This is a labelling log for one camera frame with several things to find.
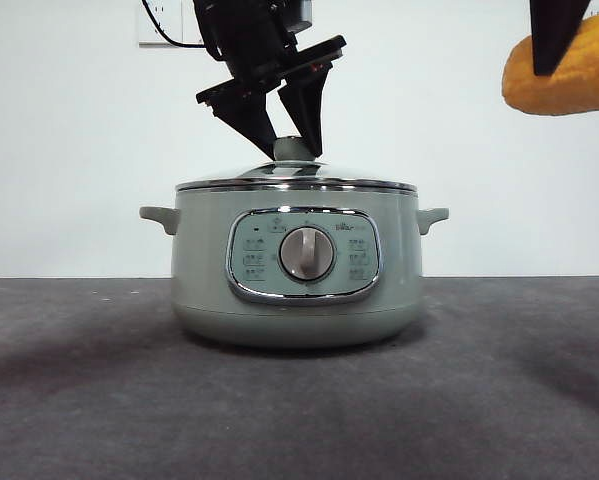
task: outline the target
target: pot lid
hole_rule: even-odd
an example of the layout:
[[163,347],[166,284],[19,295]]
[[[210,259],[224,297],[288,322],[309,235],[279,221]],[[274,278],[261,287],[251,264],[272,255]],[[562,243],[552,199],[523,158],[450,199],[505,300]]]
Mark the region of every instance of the pot lid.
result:
[[177,185],[177,191],[197,189],[243,190],[272,187],[279,190],[300,189],[371,189],[400,190],[414,194],[417,188],[400,182],[381,180],[358,171],[333,167],[314,161],[298,137],[286,137],[275,144],[274,162],[247,171],[227,171]]

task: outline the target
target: yellow object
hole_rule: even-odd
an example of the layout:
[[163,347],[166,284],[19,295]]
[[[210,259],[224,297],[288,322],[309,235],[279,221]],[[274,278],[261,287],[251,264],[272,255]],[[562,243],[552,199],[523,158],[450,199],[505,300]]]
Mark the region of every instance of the yellow object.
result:
[[599,15],[581,23],[568,52],[552,76],[535,76],[532,37],[510,53],[503,72],[506,103],[537,115],[599,110]]

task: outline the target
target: power cord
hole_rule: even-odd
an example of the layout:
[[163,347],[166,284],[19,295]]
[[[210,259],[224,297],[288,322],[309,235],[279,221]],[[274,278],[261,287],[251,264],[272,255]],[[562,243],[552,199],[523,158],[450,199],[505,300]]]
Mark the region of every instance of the power cord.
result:
[[150,9],[150,5],[148,5],[148,0],[141,0],[141,3],[143,3],[143,6],[146,9],[148,16],[150,17],[150,20],[152,20],[152,24],[155,26],[155,28],[157,29],[159,34],[164,38],[164,40],[168,42],[170,45],[174,45],[175,47],[180,48],[206,48],[206,46],[202,43],[181,43],[170,38],[168,35],[166,35],[166,32],[163,31],[163,28],[161,28],[161,25],[159,25],[159,22],[153,15],[152,10]]

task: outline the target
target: lid knob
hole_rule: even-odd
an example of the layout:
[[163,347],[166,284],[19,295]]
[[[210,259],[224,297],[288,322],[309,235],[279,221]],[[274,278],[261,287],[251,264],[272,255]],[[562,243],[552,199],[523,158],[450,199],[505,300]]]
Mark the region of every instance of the lid knob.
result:
[[299,160],[312,162],[315,156],[310,153],[301,137],[281,137],[275,141],[274,155],[276,162]]

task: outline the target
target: control knob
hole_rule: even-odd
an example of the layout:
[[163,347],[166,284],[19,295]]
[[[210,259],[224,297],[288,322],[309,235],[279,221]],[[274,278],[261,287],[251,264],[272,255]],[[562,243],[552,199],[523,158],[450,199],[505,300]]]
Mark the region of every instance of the control knob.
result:
[[293,278],[310,281],[328,273],[334,260],[334,247],[321,230],[303,227],[286,235],[280,254],[281,264]]

